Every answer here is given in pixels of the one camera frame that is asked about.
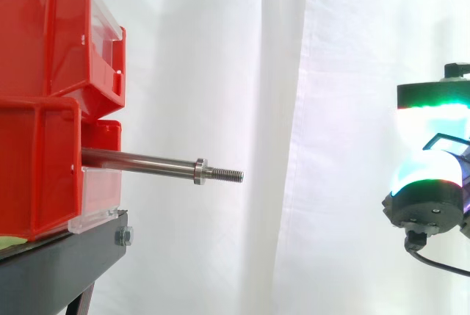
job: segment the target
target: metal shaft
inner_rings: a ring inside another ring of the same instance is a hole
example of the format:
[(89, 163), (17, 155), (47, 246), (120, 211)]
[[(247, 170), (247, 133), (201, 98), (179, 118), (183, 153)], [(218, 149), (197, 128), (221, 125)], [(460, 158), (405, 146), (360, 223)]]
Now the metal shaft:
[(88, 167), (130, 170), (132, 172), (192, 179), (194, 184), (198, 185), (204, 184), (206, 179), (243, 182), (243, 172), (208, 167), (206, 159), (191, 162), (97, 148), (82, 148), (82, 164)]

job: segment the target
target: threaded bolt end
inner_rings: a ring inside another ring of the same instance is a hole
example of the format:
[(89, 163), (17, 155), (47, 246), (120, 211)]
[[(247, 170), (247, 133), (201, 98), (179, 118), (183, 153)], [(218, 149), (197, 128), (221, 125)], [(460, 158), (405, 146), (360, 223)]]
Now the threaded bolt end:
[(236, 183), (242, 183), (243, 175), (243, 172), (238, 170), (222, 170), (220, 168), (214, 168), (212, 170), (211, 178), (218, 181), (234, 181)]

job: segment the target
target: red plastic bin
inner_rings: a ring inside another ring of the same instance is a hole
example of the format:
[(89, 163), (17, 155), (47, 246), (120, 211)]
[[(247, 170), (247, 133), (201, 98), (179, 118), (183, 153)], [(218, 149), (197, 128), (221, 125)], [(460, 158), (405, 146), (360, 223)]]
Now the red plastic bin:
[(85, 121), (124, 107), (126, 32), (101, 0), (0, 0), (0, 96), (75, 98)]
[(0, 236), (35, 240), (82, 212), (82, 147), (120, 150), (119, 122), (72, 98), (0, 98)]

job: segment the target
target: yellow object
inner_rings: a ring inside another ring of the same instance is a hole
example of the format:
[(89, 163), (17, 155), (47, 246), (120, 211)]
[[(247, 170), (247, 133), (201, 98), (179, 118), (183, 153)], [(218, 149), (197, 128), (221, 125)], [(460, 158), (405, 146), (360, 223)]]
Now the yellow object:
[(28, 241), (25, 238), (18, 238), (17, 236), (0, 236), (0, 250), (12, 245), (24, 244)]

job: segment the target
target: black cable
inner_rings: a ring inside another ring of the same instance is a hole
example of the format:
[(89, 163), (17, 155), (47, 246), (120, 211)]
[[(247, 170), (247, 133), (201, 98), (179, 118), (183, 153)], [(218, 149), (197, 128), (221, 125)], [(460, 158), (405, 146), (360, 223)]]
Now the black cable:
[(426, 264), (432, 267), (437, 267), (438, 269), (443, 269), (444, 271), (457, 273), (458, 275), (470, 277), (470, 271), (465, 271), (464, 269), (458, 269), (457, 267), (440, 264), (438, 262), (425, 258), (422, 255), (419, 255), (416, 251), (413, 251), (413, 250), (407, 250), (407, 251), (410, 253), (411, 256), (413, 256), (416, 260), (421, 261), (423, 264)]

